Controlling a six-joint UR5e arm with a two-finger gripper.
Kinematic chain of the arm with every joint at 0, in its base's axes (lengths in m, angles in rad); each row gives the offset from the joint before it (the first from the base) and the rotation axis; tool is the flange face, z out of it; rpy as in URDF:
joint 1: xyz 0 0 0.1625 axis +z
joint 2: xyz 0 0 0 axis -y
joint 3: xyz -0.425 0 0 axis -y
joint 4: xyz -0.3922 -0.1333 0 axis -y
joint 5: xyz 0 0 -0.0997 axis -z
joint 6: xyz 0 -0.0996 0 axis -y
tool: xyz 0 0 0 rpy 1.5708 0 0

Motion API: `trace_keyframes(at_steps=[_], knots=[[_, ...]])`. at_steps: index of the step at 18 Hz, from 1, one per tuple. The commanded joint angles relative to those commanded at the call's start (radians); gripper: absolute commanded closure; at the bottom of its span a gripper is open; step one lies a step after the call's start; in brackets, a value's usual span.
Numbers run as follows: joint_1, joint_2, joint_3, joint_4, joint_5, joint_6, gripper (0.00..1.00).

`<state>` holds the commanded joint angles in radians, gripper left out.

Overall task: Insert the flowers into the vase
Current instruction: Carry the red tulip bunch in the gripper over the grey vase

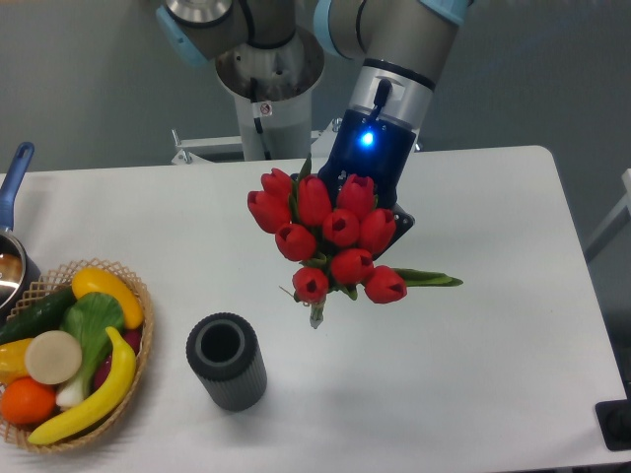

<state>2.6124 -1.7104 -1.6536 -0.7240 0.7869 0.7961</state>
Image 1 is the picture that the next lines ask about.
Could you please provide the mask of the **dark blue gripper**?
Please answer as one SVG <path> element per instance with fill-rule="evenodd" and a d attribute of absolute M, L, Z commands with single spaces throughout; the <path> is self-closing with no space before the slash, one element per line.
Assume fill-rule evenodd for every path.
<path fill-rule="evenodd" d="M 415 225 L 415 218 L 396 204 L 396 187 L 415 141 L 416 135 L 406 128 L 385 120 L 371 121 L 368 114 L 348 109 L 329 158 L 318 172 L 332 200 L 345 180 L 356 174 L 373 180 L 380 207 L 392 207 L 395 232 L 386 248 L 374 254 L 375 260 Z"/>

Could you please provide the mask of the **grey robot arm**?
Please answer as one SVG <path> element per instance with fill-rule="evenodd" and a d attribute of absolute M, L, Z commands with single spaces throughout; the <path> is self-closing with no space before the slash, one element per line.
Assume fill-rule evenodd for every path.
<path fill-rule="evenodd" d="M 184 61 L 214 64 L 248 161 L 307 157 L 325 55 L 360 61 L 318 175 L 331 197 L 351 174 L 371 178 L 402 236 L 414 220 L 396 187 L 467 9 L 465 1 L 320 1 L 304 29 L 292 1 L 164 1 L 156 18 Z"/>

